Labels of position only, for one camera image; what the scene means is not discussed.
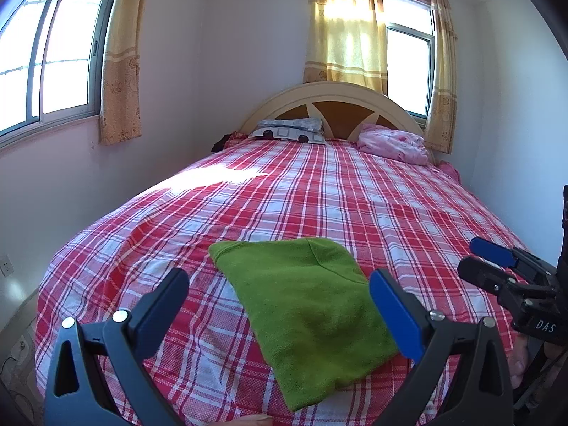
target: beige curtain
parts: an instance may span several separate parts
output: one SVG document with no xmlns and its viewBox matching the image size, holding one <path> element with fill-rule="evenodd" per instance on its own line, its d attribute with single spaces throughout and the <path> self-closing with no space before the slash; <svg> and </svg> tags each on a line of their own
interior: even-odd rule
<svg viewBox="0 0 568 426">
<path fill-rule="evenodd" d="M 455 70 L 457 36 L 454 32 L 451 11 L 448 0 L 432 0 L 436 27 L 436 72 L 424 139 L 428 148 L 445 154 L 452 153 L 457 106 Z"/>
<path fill-rule="evenodd" d="M 115 0 L 107 34 L 100 110 L 100 142 L 106 145 L 142 135 L 138 39 L 144 0 Z"/>
<path fill-rule="evenodd" d="M 387 94 L 383 0 L 310 0 L 304 83 L 335 81 Z"/>
</svg>

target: human hand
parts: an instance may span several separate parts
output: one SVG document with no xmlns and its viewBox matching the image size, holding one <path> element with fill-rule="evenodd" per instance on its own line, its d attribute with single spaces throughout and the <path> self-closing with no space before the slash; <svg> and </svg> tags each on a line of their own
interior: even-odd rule
<svg viewBox="0 0 568 426">
<path fill-rule="evenodd" d="M 272 426 L 272 418 L 268 415 L 248 415 L 232 421 L 212 422 L 208 426 Z"/>
<path fill-rule="evenodd" d="M 518 334 L 513 344 L 513 352 L 508 358 L 510 382 L 513 389 L 518 388 L 523 382 L 523 376 L 529 367 L 529 352 L 528 352 L 528 336 L 525 334 Z M 558 359 L 564 348 L 555 346 L 551 343 L 544 343 L 544 354 L 550 361 Z M 548 373 L 541 380 L 539 388 L 535 391 L 532 398 L 536 403 L 539 403 L 544 398 L 546 391 L 549 390 L 554 384 L 558 373 L 562 369 L 568 354 L 564 354 L 556 363 L 550 368 Z"/>
</svg>

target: electrical outlet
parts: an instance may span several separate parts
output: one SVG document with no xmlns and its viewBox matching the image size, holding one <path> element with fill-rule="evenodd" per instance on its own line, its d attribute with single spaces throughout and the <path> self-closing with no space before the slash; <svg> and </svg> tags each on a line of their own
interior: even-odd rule
<svg viewBox="0 0 568 426">
<path fill-rule="evenodd" d="M 13 266 L 7 254 L 0 256 L 0 269 L 2 270 L 2 274 L 4 274 L 4 277 L 8 277 L 13 273 Z"/>
</svg>

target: window frame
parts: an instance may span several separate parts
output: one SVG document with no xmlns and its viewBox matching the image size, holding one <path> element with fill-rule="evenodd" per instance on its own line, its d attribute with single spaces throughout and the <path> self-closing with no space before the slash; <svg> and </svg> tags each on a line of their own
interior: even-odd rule
<svg viewBox="0 0 568 426">
<path fill-rule="evenodd" d="M 21 8 L 22 5 L 26 3 L 27 0 L 22 2 L 18 9 L 13 12 L 13 14 L 8 19 L 7 23 L 0 29 L 0 35 L 8 27 L 12 21 L 15 14 Z M 89 117 L 96 117 L 100 114 L 101 105 L 101 95 L 102 95 L 102 69 L 104 62 L 104 43 L 106 41 L 106 35 L 109 28 L 109 22 L 111 17 L 111 12 L 113 9 L 113 4 L 115 0 L 101 0 L 99 6 L 99 12 L 97 14 L 97 22 L 93 30 L 93 38 L 91 42 L 91 51 L 89 56 L 89 76 L 88 76 L 88 103 L 84 105 L 78 105 L 66 109 L 55 110 L 53 112 L 44 113 L 43 112 L 43 82 L 45 73 L 45 64 L 47 58 L 47 52 L 49 48 L 49 41 L 52 35 L 53 25 L 55 23 L 56 17 L 58 15 L 58 10 L 61 5 L 62 0 L 58 0 L 53 11 L 53 16 L 50 21 L 47 21 L 47 15 L 49 14 L 49 8 L 53 3 L 53 0 L 46 0 L 41 17 L 38 22 L 38 27 L 35 32 L 35 37 L 33 40 L 31 56 L 28 64 L 28 80 L 26 89 L 26 120 L 15 124 L 6 129 L 0 130 L 0 149 L 30 135 L 41 132 L 44 129 L 50 129 L 55 126 L 59 126 L 71 121 L 86 119 Z M 43 49 L 43 59 L 42 63 L 36 63 L 38 50 L 40 49 L 40 41 L 42 38 L 42 31 L 47 28 L 47 36 L 45 39 L 45 46 Z M 33 84 L 35 67 L 41 65 L 41 75 L 39 79 L 39 114 L 34 117 L 32 112 L 32 101 L 33 101 Z"/>
<path fill-rule="evenodd" d="M 413 3 L 417 3 L 420 4 L 422 6 L 425 6 L 428 8 L 428 10 L 430 11 L 430 4 L 427 3 L 427 0 L 411 0 Z M 430 35 L 429 33 L 424 33 L 421 31 L 417 31 L 415 29 L 412 29 L 410 27 L 406 27 L 405 25 L 400 25 L 400 24 L 396 24 L 394 22 L 387 22 L 386 23 L 386 29 L 387 29 L 387 40 L 388 40 L 388 31 L 395 31 L 395 32 L 400 32 L 403 33 L 405 35 L 409 35 L 411 37 L 414 38 L 419 38 L 424 40 L 425 42 L 428 43 L 428 58 L 429 58 L 429 64 L 430 64 L 430 71 L 428 72 L 428 101 L 426 103 L 426 112 L 425 114 L 420 114 L 420 113 L 416 113 L 416 112 L 410 112 L 409 110 L 406 110 L 406 112 L 413 116 L 413 118 L 416 120 L 416 122 L 424 127 L 426 126 L 426 121 L 428 120 L 428 113 L 430 112 L 430 107 L 432 105 L 432 96 L 434 93 L 434 75 L 435 75 L 435 69 L 436 69 L 436 29 L 434 26 L 434 18 L 432 15 L 432 11 L 430 11 L 430 20 L 432 22 L 432 31 L 434 33 L 434 35 Z"/>
</svg>

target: patterned pillow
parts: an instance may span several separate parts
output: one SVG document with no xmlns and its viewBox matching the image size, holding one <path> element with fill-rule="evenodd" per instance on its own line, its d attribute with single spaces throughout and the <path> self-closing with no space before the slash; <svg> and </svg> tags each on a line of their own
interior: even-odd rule
<svg viewBox="0 0 568 426">
<path fill-rule="evenodd" d="M 410 165 L 428 165 L 428 151 L 421 136 L 380 125 L 370 123 L 363 125 L 357 149 Z"/>
<path fill-rule="evenodd" d="M 298 128 L 313 133 L 323 133 L 323 125 L 320 119 L 296 119 L 296 120 L 261 120 L 256 125 L 257 128 Z"/>
<path fill-rule="evenodd" d="M 309 144 L 325 144 L 323 133 L 314 133 L 300 128 L 291 127 L 263 127 L 256 129 L 251 137 L 263 139 L 283 139 Z"/>
<path fill-rule="evenodd" d="M 251 137 L 325 144 L 320 119 L 261 120 Z"/>
</svg>

